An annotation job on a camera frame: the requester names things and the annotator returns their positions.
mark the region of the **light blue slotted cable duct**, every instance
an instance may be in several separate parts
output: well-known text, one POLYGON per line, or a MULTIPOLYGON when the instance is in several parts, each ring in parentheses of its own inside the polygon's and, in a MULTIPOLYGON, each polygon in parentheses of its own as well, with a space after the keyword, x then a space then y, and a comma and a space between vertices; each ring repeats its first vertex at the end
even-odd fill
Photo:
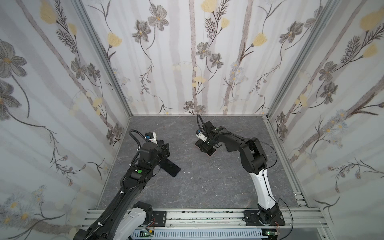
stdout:
POLYGON ((214 239, 260 239, 261 229, 158 229, 153 237, 140 237, 141 230, 135 230, 131 238, 139 239, 180 239, 180 240, 214 240, 214 239))

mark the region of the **wall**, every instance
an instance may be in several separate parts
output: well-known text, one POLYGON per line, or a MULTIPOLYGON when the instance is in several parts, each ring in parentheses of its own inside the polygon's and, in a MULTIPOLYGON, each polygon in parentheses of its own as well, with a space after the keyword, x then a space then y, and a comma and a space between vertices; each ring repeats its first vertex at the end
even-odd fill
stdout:
POLYGON ((338 240, 382 239, 383 7, 341 1, 270 119, 338 240))
POLYGON ((266 114, 326 1, 83 3, 134 114, 266 114))
POLYGON ((2 1, 0 25, 2 238, 72 239, 128 118, 70 1, 2 1))

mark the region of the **gray marble surface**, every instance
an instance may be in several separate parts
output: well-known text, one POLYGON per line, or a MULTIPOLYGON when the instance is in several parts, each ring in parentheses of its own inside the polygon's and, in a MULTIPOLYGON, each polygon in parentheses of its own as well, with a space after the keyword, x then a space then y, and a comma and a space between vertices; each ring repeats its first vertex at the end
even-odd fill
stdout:
MULTIPOLYGON (((203 116, 203 121, 208 120, 216 127, 223 126, 237 135, 257 137, 272 145, 262 117, 203 116)), ((208 156, 195 146, 198 140, 195 135, 198 129, 196 116, 134 116, 128 128, 143 134, 156 132, 158 140, 169 143, 169 160, 181 168, 175 178, 161 169, 135 202, 152 204, 154 209, 257 208, 256 190, 249 173, 241 166, 239 152, 227 152, 223 145, 208 156)), ((268 156, 267 165, 271 166, 276 159, 275 153, 265 144, 262 146, 268 156)), ((116 195, 119 180, 129 168, 136 149, 135 141, 126 134, 99 209, 106 208, 116 195)), ((282 198, 289 207, 298 207, 280 160, 268 169, 268 179, 275 199, 282 198)))

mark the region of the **white wallpaper background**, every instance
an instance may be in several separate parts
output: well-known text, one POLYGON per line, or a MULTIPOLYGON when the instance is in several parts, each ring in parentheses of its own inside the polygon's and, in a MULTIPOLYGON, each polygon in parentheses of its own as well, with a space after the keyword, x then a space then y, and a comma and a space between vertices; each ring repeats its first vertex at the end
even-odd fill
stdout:
POLYGON ((326 1, 83 3, 134 114, 266 114, 326 1))
POLYGON ((70 1, 1 1, 0 27, 2 238, 73 239, 128 118, 70 1))
POLYGON ((383 234, 383 7, 341 1, 271 118, 338 240, 383 234))

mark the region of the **robotic arm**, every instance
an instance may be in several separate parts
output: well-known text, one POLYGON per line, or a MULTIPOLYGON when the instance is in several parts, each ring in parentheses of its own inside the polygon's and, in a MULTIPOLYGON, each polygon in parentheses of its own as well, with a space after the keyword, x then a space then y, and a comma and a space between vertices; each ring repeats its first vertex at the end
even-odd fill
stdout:
POLYGON ((262 225, 271 225, 274 224, 275 221, 277 221, 279 225, 284 225, 285 223, 281 223, 279 205, 274 200, 268 182, 266 169, 267 157, 258 139, 255 137, 251 139, 240 137, 231 133, 225 127, 213 126, 210 121, 203 123, 201 128, 199 118, 201 119, 198 115, 197 123, 199 130, 196 131, 196 136, 200 139, 195 145, 209 156, 216 151, 214 146, 219 142, 225 144, 228 152, 239 151, 241 164, 251 175, 258 197, 259 212, 255 218, 262 225))
POLYGON ((152 178, 155 166, 160 165, 172 176, 180 171, 178 166, 168 160, 168 143, 156 140, 154 132, 146 133, 145 139, 143 146, 139 145, 138 164, 131 166, 122 177, 120 189, 112 202, 88 230, 80 229, 74 240, 126 240, 138 226, 148 226, 152 221, 155 224, 152 206, 143 202, 137 202, 122 221, 128 207, 152 178))

